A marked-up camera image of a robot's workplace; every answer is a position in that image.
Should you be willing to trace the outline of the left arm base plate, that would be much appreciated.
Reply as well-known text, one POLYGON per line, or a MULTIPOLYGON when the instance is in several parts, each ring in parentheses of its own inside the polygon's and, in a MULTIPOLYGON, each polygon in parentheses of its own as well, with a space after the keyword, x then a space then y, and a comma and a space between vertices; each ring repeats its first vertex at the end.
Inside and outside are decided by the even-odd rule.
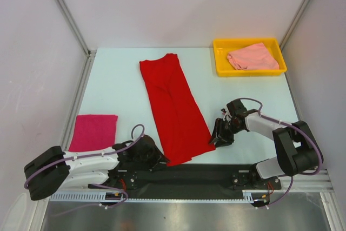
POLYGON ((140 163, 120 163, 114 169, 102 169, 94 172, 88 182, 88 188, 111 188, 133 189, 136 186, 137 173, 141 170, 140 163))

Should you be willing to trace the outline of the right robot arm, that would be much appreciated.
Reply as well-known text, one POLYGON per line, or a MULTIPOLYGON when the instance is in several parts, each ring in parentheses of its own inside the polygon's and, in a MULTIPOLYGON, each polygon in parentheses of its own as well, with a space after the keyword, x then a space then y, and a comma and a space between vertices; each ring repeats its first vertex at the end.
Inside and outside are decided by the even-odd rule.
POLYGON ((269 117, 262 113, 262 102, 253 98, 246 100, 258 103, 259 108, 248 110, 243 100, 237 98, 226 105, 224 116, 215 120, 209 143, 216 148, 229 146, 241 131, 272 140, 276 156, 254 164, 249 175, 253 187, 263 188, 272 177, 316 175, 321 171, 323 155, 306 122, 288 123, 269 117))

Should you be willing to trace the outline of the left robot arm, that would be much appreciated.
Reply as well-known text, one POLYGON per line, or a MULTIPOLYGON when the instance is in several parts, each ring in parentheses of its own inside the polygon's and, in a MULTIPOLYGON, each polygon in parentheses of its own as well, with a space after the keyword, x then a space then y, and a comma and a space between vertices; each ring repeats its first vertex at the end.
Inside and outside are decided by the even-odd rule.
POLYGON ((70 152, 54 146, 24 167, 24 188, 33 201, 45 199, 63 188, 102 185, 112 188, 119 183, 121 166, 138 166, 153 171, 166 166, 169 159, 154 140, 142 134, 135 140, 114 144, 101 150, 70 152))

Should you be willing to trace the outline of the red t shirt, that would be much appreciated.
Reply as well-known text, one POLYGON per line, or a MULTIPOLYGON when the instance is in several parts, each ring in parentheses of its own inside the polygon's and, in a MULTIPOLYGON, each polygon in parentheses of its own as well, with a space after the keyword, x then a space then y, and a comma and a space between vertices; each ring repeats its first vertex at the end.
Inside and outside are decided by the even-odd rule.
POLYGON ((176 54, 139 63, 168 166, 214 151, 211 134, 176 54))

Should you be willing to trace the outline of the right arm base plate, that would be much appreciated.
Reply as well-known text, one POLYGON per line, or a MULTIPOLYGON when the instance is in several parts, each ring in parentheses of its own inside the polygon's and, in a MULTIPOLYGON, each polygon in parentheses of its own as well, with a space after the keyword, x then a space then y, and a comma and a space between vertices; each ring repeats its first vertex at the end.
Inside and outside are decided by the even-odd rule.
POLYGON ((281 182, 277 177, 262 179, 254 171, 236 171, 231 177, 231 183, 234 190, 266 190, 271 188, 274 190, 282 189, 281 182))

